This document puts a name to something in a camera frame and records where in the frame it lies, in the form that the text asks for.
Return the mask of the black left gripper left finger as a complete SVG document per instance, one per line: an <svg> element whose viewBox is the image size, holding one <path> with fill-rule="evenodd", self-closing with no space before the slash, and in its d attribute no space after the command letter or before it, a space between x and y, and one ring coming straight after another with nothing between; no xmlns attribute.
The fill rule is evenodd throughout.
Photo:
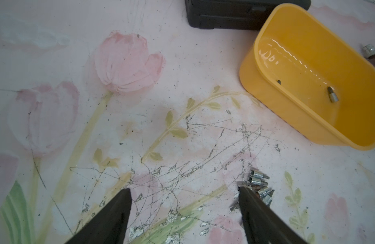
<svg viewBox="0 0 375 244"><path fill-rule="evenodd" d="M67 243L122 244L131 207L131 191L129 188L122 189Z"/></svg>

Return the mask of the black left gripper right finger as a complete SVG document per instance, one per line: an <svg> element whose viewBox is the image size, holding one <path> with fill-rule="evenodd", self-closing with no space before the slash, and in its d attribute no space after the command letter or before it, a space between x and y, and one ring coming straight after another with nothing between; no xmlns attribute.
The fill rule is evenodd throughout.
<svg viewBox="0 0 375 244"><path fill-rule="evenodd" d="M238 203L249 244L305 244L252 190L239 187Z"/></svg>

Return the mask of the single metal bit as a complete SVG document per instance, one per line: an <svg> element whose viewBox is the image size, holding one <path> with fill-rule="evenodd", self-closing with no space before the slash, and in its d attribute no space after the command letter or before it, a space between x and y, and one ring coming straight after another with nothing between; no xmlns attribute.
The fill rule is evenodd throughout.
<svg viewBox="0 0 375 244"><path fill-rule="evenodd" d="M336 103L339 101L338 96L336 95L334 89L331 86L327 87L327 91L331 103Z"/></svg>

